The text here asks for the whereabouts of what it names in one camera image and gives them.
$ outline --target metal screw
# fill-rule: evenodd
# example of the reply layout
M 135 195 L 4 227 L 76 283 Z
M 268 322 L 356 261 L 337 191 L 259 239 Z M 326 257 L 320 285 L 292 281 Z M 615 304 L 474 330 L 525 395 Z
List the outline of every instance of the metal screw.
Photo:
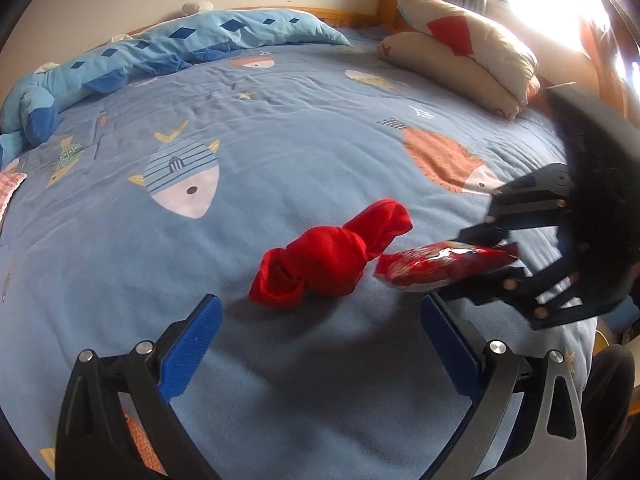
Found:
M 82 350 L 78 354 L 78 361 L 80 361 L 81 363 L 88 363 L 93 356 L 94 353 L 91 350 Z
M 136 345 L 136 352 L 140 355 L 151 354 L 154 349 L 154 344 L 151 341 L 143 341 Z
M 558 364 L 564 361 L 564 356 L 562 355 L 562 352 L 559 352 L 558 350 L 552 350 L 551 352 L 549 352 L 549 357 L 551 357 L 552 361 L 555 361 Z
M 539 306 L 533 311 L 533 315 L 536 316 L 537 319 L 546 319 L 549 317 L 549 311 L 545 307 Z
M 502 341 L 491 341 L 489 343 L 489 350 L 494 354 L 504 354 L 507 351 L 507 345 L 505 345 Z
M 502 282 L 504 290 L 516 290 L 518 288 L 518 282 L 513 278 L 507 278 Z

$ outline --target long blue plush pillow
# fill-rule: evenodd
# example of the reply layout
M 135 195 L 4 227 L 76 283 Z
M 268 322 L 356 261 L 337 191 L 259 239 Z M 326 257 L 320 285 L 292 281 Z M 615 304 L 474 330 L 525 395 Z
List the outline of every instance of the long blue plush pillow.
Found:
M 348 45 L 349 41 L 300 10 L 210 10 L 194 14 L 156 25 L 131 40 L 94 48 L 48 72 L 23 77 L 2 104 L 0 132 L 24 131 L 21 101 L 29 86 L 48 92 L 57 110 L 62 111 L 94 92 L 115 91 L 132 76 L 167 74 L 190 63 L 233 56 L 241 49 L 284 43 Z M 44 137 L 40 132 L 37 141 L 46 140 Z

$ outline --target red patch on pillow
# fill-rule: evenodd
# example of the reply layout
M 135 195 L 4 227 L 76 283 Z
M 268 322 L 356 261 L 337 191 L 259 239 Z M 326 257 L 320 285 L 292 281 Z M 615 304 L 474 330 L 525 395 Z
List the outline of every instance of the red patch on pillow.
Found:
M 470 56 L 474 49 L 465 16 L 446 16 L 427 23 L 431 35 L 448 44 L 456 56 Z

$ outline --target blue diamond pattern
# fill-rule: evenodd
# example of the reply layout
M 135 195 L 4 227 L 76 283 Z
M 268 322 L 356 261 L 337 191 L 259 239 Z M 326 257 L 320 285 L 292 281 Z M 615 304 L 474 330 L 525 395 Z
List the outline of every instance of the blue diamond pattern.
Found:
M 196 31 L 195 28 L 180 27 L 172 35 L 170 35 L 169 38 L 175 38 L 175 39 L 178 39 L 178 40 L 186 40 L 195 31 Z
M 229 32 L 236 32 L 237 30 L 246 27 L 246 25 L 244 23 L 240 23 L 238 20 L 229 20 L 228 22 L 220 25 L 220 27 L 228 30 Z

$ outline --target pink plaid fabric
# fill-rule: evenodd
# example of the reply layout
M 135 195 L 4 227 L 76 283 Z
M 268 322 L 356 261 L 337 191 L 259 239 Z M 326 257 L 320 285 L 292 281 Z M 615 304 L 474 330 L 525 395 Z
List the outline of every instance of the pink plaid fabric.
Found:
M 12 194 L 18 189 L 22 181 L 27 178 L 25 173 L 0 173 L 0 221 L 9 205 Z

